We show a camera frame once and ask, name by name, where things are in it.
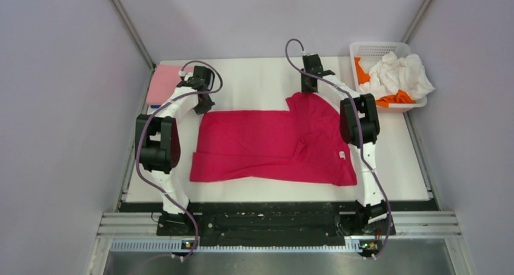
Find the magenta t shirt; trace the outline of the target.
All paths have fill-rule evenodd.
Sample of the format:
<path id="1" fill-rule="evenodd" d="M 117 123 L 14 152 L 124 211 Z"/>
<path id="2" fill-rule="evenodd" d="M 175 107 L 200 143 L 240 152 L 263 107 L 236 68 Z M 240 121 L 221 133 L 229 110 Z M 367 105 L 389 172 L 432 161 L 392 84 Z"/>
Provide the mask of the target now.
<path id="1" fill-rule="evenodd" d="M 357 184 L 339 113 L 317 94 L 295 93 L 286 110 L 206 113 L 192 156 L 192 182 L 259 177 L 289 182 Z"/>

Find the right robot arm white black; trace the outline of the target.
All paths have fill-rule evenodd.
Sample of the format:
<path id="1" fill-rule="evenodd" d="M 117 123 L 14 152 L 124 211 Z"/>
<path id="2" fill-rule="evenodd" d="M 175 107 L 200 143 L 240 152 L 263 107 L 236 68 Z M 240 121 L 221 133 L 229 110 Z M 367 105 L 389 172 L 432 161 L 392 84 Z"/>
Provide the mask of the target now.
<path id="1" fill-rule="evenodd" d="M 380 124 L 374 97 L 357 93 L 333 71 L 324 69 L 317 54 L 303 54 L 302 63 L 302 89 L 320 93 L 339 105 L 339 131 L 352 155 L 357 177 L 357 210 L 355 221 L 346 234 L 375 237 L 391 235 L 391 206 L 378 182 L 376 170 L 376 143 Z"/>

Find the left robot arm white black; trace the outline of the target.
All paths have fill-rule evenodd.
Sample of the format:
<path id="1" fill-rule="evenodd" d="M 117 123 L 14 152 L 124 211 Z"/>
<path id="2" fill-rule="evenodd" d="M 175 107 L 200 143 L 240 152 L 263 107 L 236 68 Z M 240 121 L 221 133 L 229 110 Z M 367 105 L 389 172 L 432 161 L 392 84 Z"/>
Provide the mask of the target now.
<path id="1" fill-rule="evenodd" d="M 190 200 L 173 172 L 181 157 L 178 125 L 187 113 L 201 115 L 214 106 L 209 96 L 216 78 L 214 70 L 196 65 L 187 71 L 183 67 L 178 77 L 173 93 L 152 114 L 140 114 L 135 125 L 136 172 L 162 198 L 159 236 L 196 233 L 195 219 L 187 209 Z"/>

